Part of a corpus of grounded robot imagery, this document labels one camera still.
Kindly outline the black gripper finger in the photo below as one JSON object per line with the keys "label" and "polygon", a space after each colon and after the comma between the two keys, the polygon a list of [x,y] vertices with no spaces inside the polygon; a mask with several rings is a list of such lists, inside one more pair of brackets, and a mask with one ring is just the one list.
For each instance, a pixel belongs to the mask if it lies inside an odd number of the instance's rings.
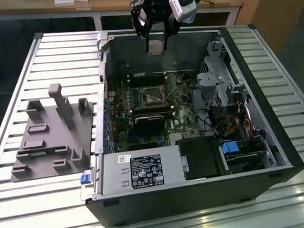
{"label": "black gripper finger", "polygon": [[167,44],[168,44],[168,38],[172,35],[176,35],[179,32],[180,29],[180,22],[178,22],[175,18],[175,16],[169,16],[168,19],[165,19],[163,21],[164,25],[164,48],[163,51],[167,50]]}
{"label": "black gripper finger", "polygon": [[132,17],[133,27],[136,33],[142,36],[146,42],[145,52],[149,52],[149,33],[150,33],[150,22],[147,20],[147,13],[145,8],[149,4],[148,1],[133,1],[130,6],[130,14]]}

